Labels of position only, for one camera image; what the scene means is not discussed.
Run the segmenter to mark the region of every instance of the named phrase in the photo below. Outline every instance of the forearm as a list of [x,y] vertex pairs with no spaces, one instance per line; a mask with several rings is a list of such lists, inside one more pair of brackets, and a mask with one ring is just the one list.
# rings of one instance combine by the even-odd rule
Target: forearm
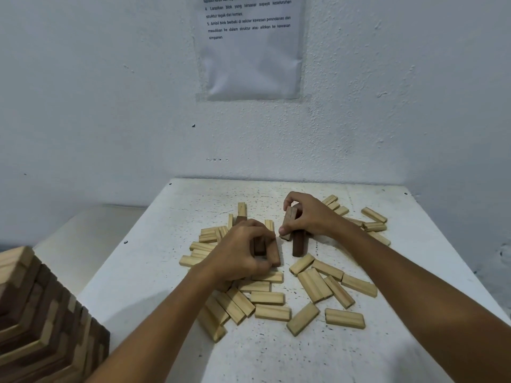
[[89,381],[164,381],[214,284],[208,269],[192,268]]
[[343,218],[338,218],[331,237],[353,255],[451,378],[457,382],[490,381],[491,374],[495,380],[510,378],[505,358],[511,328],[506,323]]

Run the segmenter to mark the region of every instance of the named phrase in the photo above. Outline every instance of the tabletop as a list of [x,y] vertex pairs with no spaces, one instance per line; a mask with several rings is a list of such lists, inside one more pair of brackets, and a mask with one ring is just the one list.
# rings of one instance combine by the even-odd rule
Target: tabletop
[[[334,194],[350,209],[347,216],[352,218],[368,220],[360,213],[363,207],[385,215],[388,230],[382,234],[392,241],[394,250],[511,324],[406,187],[388,185],[173,179],[80,293],[79,301],[110,330],[115,348],[185,276],[188,268],[178,261],[189,254],[188,247],[201,228],[226,225],[228,214],[236,215],[238,202],[246,202],[249,218],[273,219],[277,229],[284,217],[284,197],[292,190],[318,199]],[[272,291],[284,292],[286,305],[296,314],[310,300],[288,271],[296,262],[292,243],[282,241],[281,250],[284,283],[273,284]],[[359,266],[324,239],[310,239],[308,251],[369,281]],[[451,381],[381,293],[371,298],[348,292],[356,301],[350,310],[364,315],[363,330],[325,323],[326,307],[342,309],[334,298],[317,304],[319,316],[297,337],[283,322],[252,316],[239,326],[229,320],[227,335],[214,344],[195,322],[168,381]]]

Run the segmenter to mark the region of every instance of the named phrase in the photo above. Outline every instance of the instruction sheet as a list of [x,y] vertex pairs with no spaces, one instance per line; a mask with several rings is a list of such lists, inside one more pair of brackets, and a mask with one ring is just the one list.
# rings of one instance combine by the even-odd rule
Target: instruction sheet
[[304,0],[192,0],[192,5],[207,99],[299,97]]

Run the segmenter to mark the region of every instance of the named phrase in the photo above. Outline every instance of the person's right hand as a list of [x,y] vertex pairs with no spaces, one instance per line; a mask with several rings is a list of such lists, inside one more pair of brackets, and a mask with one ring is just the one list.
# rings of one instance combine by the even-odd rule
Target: person's right hand
[[339,221],[340,216],[329,209],[321,201],[308,193],[290,192],[284,200],[284,211],[293,204],[298,208],[301,216],[285,223],[278,229],[280,235],[289,234],[294,230],[305,230],[315,235],[330,236],[333,233],[333,226]]

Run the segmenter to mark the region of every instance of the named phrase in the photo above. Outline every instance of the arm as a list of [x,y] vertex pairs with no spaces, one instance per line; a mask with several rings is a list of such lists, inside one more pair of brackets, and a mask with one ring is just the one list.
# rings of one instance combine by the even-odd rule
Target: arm
[[457,383],[511,381],[511,327],[305,193],[291,192],[302,216],[280,234],[304,229],[341,243],[366,271],[417,341]]
[[272,231],[253,219],[232,227],[88,381],[163,382],[215,285],[270,270],[270,262],[256,260],[250,254],[250,241],[256,236],[275,238]]

